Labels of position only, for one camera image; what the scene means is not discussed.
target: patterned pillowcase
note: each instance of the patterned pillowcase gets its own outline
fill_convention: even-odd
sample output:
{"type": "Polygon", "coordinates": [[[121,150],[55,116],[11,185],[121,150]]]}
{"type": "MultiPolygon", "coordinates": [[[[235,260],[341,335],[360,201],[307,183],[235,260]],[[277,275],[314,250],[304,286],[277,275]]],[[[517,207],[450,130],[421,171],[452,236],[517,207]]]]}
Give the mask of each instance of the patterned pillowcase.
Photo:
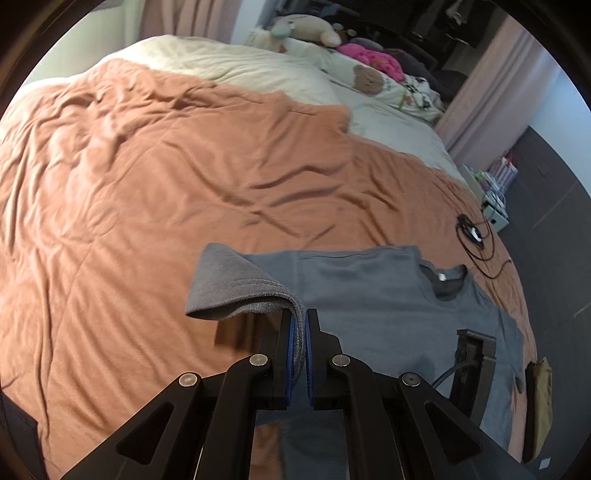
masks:
{"type": "Polygon", "coordinates": [[[251,32],[247,45],[305,59],[328,74],[335,83],[427,122],[435,123],[443,116],[441,98],[424,78],[406,75],[403,82],[397,83],[382,72],[336,50],[295,38],[278,40],[260,28],[251,32]]]}

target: blue gripper pad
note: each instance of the blue gripper pad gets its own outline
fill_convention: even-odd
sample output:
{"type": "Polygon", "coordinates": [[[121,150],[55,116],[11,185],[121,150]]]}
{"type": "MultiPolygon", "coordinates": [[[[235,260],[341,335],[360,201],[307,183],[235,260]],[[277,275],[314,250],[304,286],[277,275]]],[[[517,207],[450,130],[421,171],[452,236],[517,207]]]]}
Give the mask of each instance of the blue gripper pad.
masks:
{"type": "Polygon", "coordinates": [[[293,313],[291,314],[291,321],[290,321],[290,340],[287,344],[287,362],[285,362],[285,366],[287,372],[285,372],[285,403],[289,407],[291,405],[291,390],[293,389],[293,385],[295,383],[295,379],[292,378],[294,368],[294,337],[296,335],[296,321],[294,318],[293,313]]]}
{"type": "Polygon", "coordinates": [[[306,377],[308,380],[308,399],[310,406],[314,406],[314,361],[312,358],[312,345],[310,339],[310,321],[306,312],[306,377]]]}

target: white bedsheet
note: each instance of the white bedsheet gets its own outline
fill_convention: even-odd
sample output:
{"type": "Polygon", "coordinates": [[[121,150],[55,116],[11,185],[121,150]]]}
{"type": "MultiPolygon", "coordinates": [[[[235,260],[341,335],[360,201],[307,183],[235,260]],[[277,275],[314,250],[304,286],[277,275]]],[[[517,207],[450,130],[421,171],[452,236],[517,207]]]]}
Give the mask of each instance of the white bedsheet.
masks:
{"type": "Polygon", "coordinates": [[[332,83],[332,88],[339,103],[351,108],[349,132],[414,155],[428,167],[439,168],[465,183],[443,142],[430,126],[336,82],[332,83]]]}
{"type": "Polygon", "coordinates": [[[31,93],[33,90],[50,85],[59,85],[62,83],[68,84],[70,82],[73,82],[76,79],[76,77],[78,77],[78,75],[74,75],[73,77],[53,77],[49,79],[37,80],[36,82],[27,83],[25,86],[20,87],[18,89],[14,97],[12,97],[10,104],[12,105],[19,98],[23,97],[28,93],[31,93]]]}
{"type": "Polygon", "coordinates": [[[326,75],[305,60],[242,45],[205,38],[147,38],[101,61],[124,59],[154,70],[194,75],[260,93],[284,91],[297,102],[312,105],[338,103],[326,75]]]}

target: metal screw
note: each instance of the metal screw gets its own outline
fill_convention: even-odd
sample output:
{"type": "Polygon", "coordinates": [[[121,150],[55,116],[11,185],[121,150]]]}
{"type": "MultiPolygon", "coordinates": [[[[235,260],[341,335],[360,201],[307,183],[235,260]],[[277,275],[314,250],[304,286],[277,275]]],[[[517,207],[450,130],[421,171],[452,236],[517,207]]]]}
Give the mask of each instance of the metal screw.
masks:
{"type": "Polygon", "coordinates": [[[267,356],[262,353],[256,353],[250,359],[251,365],[254,365],[255,367],[262,367],[263,365],[266,365],[268,361],[269,359],[267,356]]]}
{"type": "Polygon", "coordinates": [[[180,383],[182,387],[192,387],[197,383],[198,379],[199,378],[195,374],[184,374],[178,379],[178,383],[180,383]]]}
{"type": "Polygon", "coordinates": [[[409,387],[417,387],[421,383],[421,378],[417,374],[404,374],[402,383],[409,387]]]}
{"type": "Polygon", "coordinates": [[[333,363],[337,367],[346,367],[351,363],[351,359],[346,355],[335,355],[333,357],[333,363]]]}

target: wrinkled fabric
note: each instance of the wrinkled fabric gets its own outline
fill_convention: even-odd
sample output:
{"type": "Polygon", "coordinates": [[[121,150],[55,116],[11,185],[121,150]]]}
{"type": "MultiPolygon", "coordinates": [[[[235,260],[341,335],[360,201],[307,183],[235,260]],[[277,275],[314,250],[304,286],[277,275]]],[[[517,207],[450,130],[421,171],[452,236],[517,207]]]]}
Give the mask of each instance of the wrinkled fabric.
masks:
{"type": "MultiPolygon", "coordinates": [[[[52,480],[177,376],[223,372],[277,328],[185,316],[207,244],[418,245],[441,268],[470,265],[454,225],[459,212],[477,218],[472,194],[348,135],[348,120],[342,106],[123,60],[12,104],[0,121],[0,380],[38,421],[52,480]]],[[[491,272],[507,256],[499,240],[497,252],[491,272]]],[[[535,361],[515,268],[474,275],[535,361]]],[[[522,432],[514,422],[517,443],[522,432]]]]}
{"type": "MultiPolygon", "coordinates": [[[[523,336],[515,320],[491,302],[465,265],[437,269],[421,258],[416,247],[241,255],[226,245],[210,244],[199,259],[186,311],[222,320],[237,310],[277,311],[286,308],[278,300],[286,299],[296,323],[304,307],[317,309],[321,330],[339,339],[344,354],[391,377],[415,372],[433,383],[456,362],[459,330],[493,337],[495,370],[480,428],[508,449],[512,392],[515,386],[519,392],[525,389],[523,336]]],[[[298,349],[294,342],[296,359],[298,349]]],[[[299,382],[306,385],[305,374],[299,382]]],[[[451,375],[439,393],[449,398],[452,382],[451,375]]],[[[302,411],[312,414],[307,400],[297,403],[296,396],[286,413],[262,411],[258,420],[276,416],[297,424],[302,411]]],[[[308,456],[316,463],[323,457],[322,450],[308,456]]],[[[294,470],[293,465],[285,469],[294,470]]]]}

